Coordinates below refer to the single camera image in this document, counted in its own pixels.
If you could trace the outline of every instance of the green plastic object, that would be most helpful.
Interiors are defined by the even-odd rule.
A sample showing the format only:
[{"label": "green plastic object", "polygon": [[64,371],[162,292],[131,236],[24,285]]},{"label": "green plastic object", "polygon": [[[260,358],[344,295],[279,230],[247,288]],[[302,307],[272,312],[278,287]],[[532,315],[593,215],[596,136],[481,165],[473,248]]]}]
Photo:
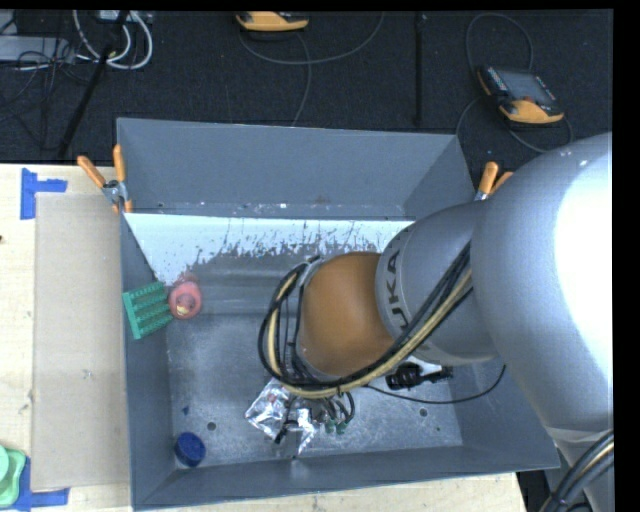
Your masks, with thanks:
[{"label": "green plastic object", "polygon": [[20,495],[20,475],[27,456],[0,446],[0,508],[10,507]]},{"label": "green plastic object", "polygon": [[136,340],[161,329],[173,320],[167,302],[167,292],[159,281],[124,292],[122,300],[133,338]]}]

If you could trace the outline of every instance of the cardboard sheet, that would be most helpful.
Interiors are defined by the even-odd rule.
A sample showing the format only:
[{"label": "cardboard sheet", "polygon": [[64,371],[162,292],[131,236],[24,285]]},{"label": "cardboard sheet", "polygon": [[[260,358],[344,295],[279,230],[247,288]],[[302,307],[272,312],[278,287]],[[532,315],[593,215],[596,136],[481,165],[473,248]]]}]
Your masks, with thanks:
[{"label": "cardboard sheet", "polygon": [[129,481],[118,216],[39,194],[32,489]]}]

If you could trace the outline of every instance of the wooden table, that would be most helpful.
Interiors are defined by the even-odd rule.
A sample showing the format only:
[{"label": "wooden table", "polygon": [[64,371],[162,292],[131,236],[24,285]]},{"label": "wooden table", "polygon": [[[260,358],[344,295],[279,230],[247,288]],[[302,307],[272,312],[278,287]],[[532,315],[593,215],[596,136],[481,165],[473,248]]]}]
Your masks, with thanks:
[{"label": "wooden table", "polygon": [[[23,165],[0,164],[0,445],[31,453],[36,220],[20,220]],[[67,192],[99,191],[75,166],[28,165],[38,179],[68,181]],[[112,168],[100,168],[107,179]],[[131,510],[127,484],[73,487],[55,511]],[[192,511],[491,511],[525,512],[515,474],[314,493],[175,510]]]}]

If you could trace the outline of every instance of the gray bin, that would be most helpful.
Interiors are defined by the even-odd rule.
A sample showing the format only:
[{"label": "gray bin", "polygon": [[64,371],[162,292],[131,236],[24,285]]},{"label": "gray bin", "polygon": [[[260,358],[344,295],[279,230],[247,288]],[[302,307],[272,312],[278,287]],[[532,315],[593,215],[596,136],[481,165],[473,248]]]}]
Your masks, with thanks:
[{"label": "gray bin", "polygon": [[[207,233],[209,220],[319,222],[321,235],[344,222],[388,223],[393,231],[471,201],[455,136],[118,119],[117,139],[135,206],[121,216],[123,291],[158,279],[159,267],[173,258],[198,276],[204,304],[196,318],[174,320],[139,341],[125,322],[136,510],[559,465],[508,373],[491,393],[454,405],[357,389],[357,414],[344,435],[320,433],[299,456],[293,437],[275,445],[243,416],[269,380],[257,336],[271,294],[306,256],[381,249],[385,242],[348,232],[329,243],[316,233],[284,248],[280,241],[278,251],[262,240],[259,250],[184,252],[196,244],[190,233]],[[201,227],[189,231],[188,224]],[[197,257],[187,261],[194,249]],[[404,394],[462,398],[490,386],[501,365],[459,368],[451,381]],[[382,379],[375,384],[384,387]],[[197,468],[174,455],[184,431],[205,443]]]}]

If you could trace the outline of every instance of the blue bottle cap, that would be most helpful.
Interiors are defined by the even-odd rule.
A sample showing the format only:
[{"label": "blue bottle cap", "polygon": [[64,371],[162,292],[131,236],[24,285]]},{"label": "blue bottle cap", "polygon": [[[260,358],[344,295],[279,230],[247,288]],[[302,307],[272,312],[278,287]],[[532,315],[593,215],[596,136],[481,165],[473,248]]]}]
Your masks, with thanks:
[{"label": "blue bottle cap", "polygon": [[178,460],[190,468],[200,464],[207,452],[202,440],[192,432],[183,432],[178,436],[174,451]]}]

